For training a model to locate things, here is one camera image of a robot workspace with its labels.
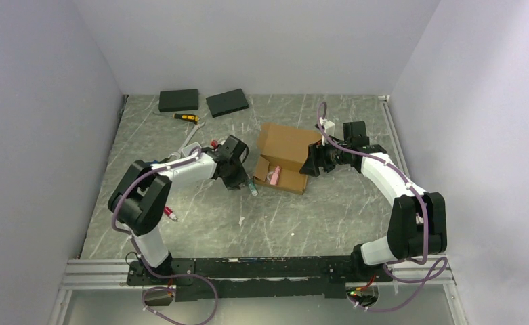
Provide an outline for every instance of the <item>gray tabletop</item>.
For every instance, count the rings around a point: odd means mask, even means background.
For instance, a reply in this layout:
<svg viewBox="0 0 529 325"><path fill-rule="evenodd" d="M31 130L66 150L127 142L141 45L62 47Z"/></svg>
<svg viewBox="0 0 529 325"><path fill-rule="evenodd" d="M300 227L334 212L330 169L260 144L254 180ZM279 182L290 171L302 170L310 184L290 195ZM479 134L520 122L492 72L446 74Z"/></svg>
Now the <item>gray tabletop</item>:
<svg viewBox="0 0 529 325"><path fill-rule="evenodd" d="M370 95L248 95L250 108L212 118L204 98L199 115L206 125L193 142L208 146L232 134L251 153L245 169L251 175L259 156L260 125L273 122L314 129L316 109L325 100L328 117L337 124L366 121L371 143L381 144L397 164L392 130L377 96ZM111 192L135 160L160 160L176 151L193 124L158 112L158 96L129 96L83 247L83 259L118 259L132 250L127 237L110 227L106 208ZM310 177L304 195L257 186L228 191L222 180L202 181L172 191L169 206L179 221L161 221L161 233L174 257L264 257L348 255L356 244L382 237L391 208L368 179L340 166Z"/></svg>

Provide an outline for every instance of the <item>yellow screwdriver handle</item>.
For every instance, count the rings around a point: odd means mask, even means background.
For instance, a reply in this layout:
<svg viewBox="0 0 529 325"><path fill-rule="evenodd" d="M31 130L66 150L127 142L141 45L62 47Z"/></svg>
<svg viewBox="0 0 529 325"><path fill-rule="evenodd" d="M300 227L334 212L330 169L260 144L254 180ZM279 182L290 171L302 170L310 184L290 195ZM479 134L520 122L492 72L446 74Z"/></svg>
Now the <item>yellow screwdriver handle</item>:
<svg viewBox="0 0 529 325"><path fill-rule="evenodd" d="M177 120L189 121L197 124L198 116L194 114L174 114L173 117Z"/></svg>

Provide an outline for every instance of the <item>white robotic arm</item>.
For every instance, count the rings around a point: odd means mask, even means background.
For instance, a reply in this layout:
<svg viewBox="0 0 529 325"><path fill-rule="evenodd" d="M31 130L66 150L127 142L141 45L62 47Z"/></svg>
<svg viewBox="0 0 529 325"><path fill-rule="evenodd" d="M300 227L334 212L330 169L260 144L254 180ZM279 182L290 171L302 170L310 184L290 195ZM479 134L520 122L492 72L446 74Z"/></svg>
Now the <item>white robotic arm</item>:
<svg viewBox="0 0 529 325"><path fill-rule="evenodd" d="M146 189L141 195L136 188L127 195L119 211L121 227L128 230L148 264L161 274L170 274L172 256L163 242L160 221L169 191L186 187L206 179L222 178L227 189L239 188L248 181L248 175L240 159L246 156L248 147L234 136L229 136L214 148L201 148L198 143L183 148L190 155L175 161L147 164L135 161L113 192L108 208L113 211L120 197L141 175L157 170L141 182Z"/></svg>
<svg viewBox="0 0 529 325"><path fill-rule="evenodd" d="M351 165L357 172L371 180L392 206L386 236L354 247L352 259L356 267L369 269L374 265L423 254L424 230L419 222L423 212L411 188L423 198L426 206L430 224L428 253L445 251L447 241L444 198L439 193L426 192L407 178L402 179L390 168L394 164L386 151L380 145L370 145L364 122L344 123L344 140L339 140L332 136L334 123L322 117L319 121L319 127L322 127L324 133L330 137L330 141L337 143L340 148L325 141L323 135L321 142L308 146L308 159L300 169L300 173L317 177L320 174L320 167L328 173L337 165ZM363 158L343 151L342 148L369 154L376 159Z"/></svg>

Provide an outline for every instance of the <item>cardboard box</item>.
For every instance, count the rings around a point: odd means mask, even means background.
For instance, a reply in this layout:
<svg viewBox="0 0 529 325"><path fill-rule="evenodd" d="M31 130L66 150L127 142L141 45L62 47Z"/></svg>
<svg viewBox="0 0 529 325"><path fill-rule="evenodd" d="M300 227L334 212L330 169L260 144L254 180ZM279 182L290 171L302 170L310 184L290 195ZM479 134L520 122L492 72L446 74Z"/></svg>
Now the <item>cardboard box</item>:
<svg viewBox="0 0 529 325"><path fill-rule="evenodd" d="M317 131L297 129L286 125L264 123L258 136L260 157L254 170L254 183L294 194L304 194L307 175L300 168L308 157L308 145L322 139ZM282 167L277 185L266 181L268 172Z"/></svg>

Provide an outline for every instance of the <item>wire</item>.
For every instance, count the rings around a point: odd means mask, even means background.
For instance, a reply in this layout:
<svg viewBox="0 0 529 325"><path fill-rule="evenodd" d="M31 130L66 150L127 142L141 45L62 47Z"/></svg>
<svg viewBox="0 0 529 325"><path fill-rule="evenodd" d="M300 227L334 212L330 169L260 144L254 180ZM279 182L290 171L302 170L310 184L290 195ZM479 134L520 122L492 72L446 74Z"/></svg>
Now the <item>wire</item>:
<svg viewBox="0 0 529 325"><path fill-rule="evenodd" d="M171 165L171 167L174 168L174 167L184 166L184 165L187 165L189 163L192 163L192 162L194 162L196 160L196 157L199 154L201 154L200 148L195 148L195 149L193 149L193 151L191 152L191 155L189 156L190 159L183 160L182 162L174 163L174 164ZM160 275L160 274L156 273L155 271L152 270L150 264L147 262L146 258L143 256L142 251L140 250L139 246L137 245L137 242L135 241L135 237L133 236L133 234L129 230L124 230L124 229L119 228L117 226L117 217L119 216L119 211L121 210L121 207L122 207L123 203L125 202L125 200L127 199L128 195L130 195L130 193L138 186L138 184L143 179L151 176L152 174L155 174L155 173L158 173L158 172L161 172L161 171L165 171L165 170L167 170L166 166L162 166L162 167L159 167L159 168L152 169L152 170L144 173L140 177L138 177L125 190L125 192L123 193L123 195L121 195L121 198L117 202L117 205L115 206L114 211L112 212L111 226L112 226L112 228L114 230L129 235L129 237L131 238L131 243L132 243L133 247L136 250L137 257L139 257L141 259L144 267L154 277L159 278L159 279L197 278L199 280L202 280L202 281L206 282L210 286L210 288L212 289L212 291L214 293L214 308L213 308L213 311L212 311L212 313L209 315L209 317L206 320L204 320L204 321L202 321L202 322L200 322L198 324L195 324L195 325L204 325L204 324L210 322L214 318L214 315L216 314L216 310L218 308L218 292L216 291L216 287L214 287L214 284L209 279L205 278L204 276L200 276L198 274L193 274L193 273L191 273L191 274L172 274L170 276L163 276L163 275ZM151 307L146 305L146 301L145 301L146 296L149 293L151 293L152 291L160 291L160 290L166 291L167 293L174 294L174 290L172 288L167 288L167 287L164 287L164 286L155 286L153 288L150 288L150 289L146 290L142 294L142 305L144 306L143 310L149 311L150 313L153 313L154 315L157 315L158 317L160 317L160 318L162 318L162 319L164 319L164 320L166 320L168 322L171 322L171 323L173 323L175 325L185 325L185 324L182 324L180 322L177 322L177 321L173 320L172 318L169 318L169 317L165 316L162 313L159 313L157 310L154 310L153 308L151 308Z"/></svg>
<svg viewBox="0 0 529 325"><path fill-rule="evenodd" d="M320 105L318 105L318 109L316 111L316 120L318 121L318 125L320 125L320 126L322 125L320 123L320 109L323 106L324 106L324 112L322 113L322 118L326 118L326 111L328 110L328 105L326 104L326 102L321 102ZM404 280L404 279L397 278L387 268L387 264L390 264L390 265L391 264L397 264L397 263L401 263L403 261L412 261L412 262L417 263L419 265L426 264L427 256L428 256L428 248L429 248L429 234L428 234L428 231L429 231L429 220L428 220L427 209L426 209L425 203L424 203L421 195L418 193L418 191L416 191L414 186L411 184L410 180L404 175L404 173L401 170L399 170L399 168L394 166L394 164L386 164L386 160L383 160L382 158L380 158L378 156L373 156L371 154L367 154L367 153L364 153L364 152L360 152L360 151L355 151L355 150L351 150L351 149L348 149L348 148L344 148L343 146L340 146L336 142L334 142L334 140L332 138L330 138L326 134L326 131L324 131L324 127L319 127L318 130L320 131L322 136L324 136L324 138L326 138L326 141L329 144L331 144L332 146L334 146L336 149L342 150L344 152L348 152L350 154L355 154L356 156L361 156L361 157L377 160L380 163L383 163L386 166L388 166L393 171L395 171L398 174L398 176L400 176L402 181L404 181L404 183L406 185L410 184L409 190L414 194L414 196L416 197L416 200L420 204L420 207L421 207L421 210L422 210L422 218L424 219L424 224L423 224L423 232L424 232L424 234L423 234L424 240L423 241L424 241L424 243L423 243L423 250L422 250L423 251L422 252L422 260L408 258L408 259L402 259L402 260L394 261L394 262L390 262L390 263L385 263L383 265L384 271L392 279L394 279L394 280L396 280L398 282L402 282L402 283L420 283L420 285L418 286L418 289L416 289L416 291L409 298L407 298L405 300L405 302L399 304L396 307L388 308L388 309L373 309L373 308L372 309L367 309L367 310L373 311L373 312L396 311L396 310L404 307L405 305L408 305L408 303L410 303L410 301L412 301L412 299L414 299L416 297L416 295L420 292L420 290L422 289L423 285L427 281L430 281L430 280L438 277L446 269L446 267L448 265L448 259L442 256L439 259L437 259L436 262L432 265L432 267L429 269L427 275L424 278L418 279L418 280ZM441 262L441 261L444 262L443 266L438 270L438 272L436 272L435 274L432 275L432 272L434 271L436 266L438 266L438 263Z"/></svg>
<svg viewBox="0 0 529 325"><path fill-rule="evenodd" d="M128 266L131 266L131 264L129 263L129 261L127 260L127 258L129 257L129 255L133 253L137 258L138 258L138 254L137 252L135 251L131 251L131 252L128 252L126 255L125 255L125 263L128 265Z"/></svg>
<svg viewBox="0 0 529 325"><path fill-rule="evenodd" d="M356 288L356 290L360 290L360 291L362 291L362 290L366 290L369 286L372 285L372 283L374 283L374 280L376 280L376 274L374 274L374 275L372 276L372 278L370 278L370 281L368 281L368 284L367 284L367 285L365 285L365 286L359 286L358 288Z"/></svg>

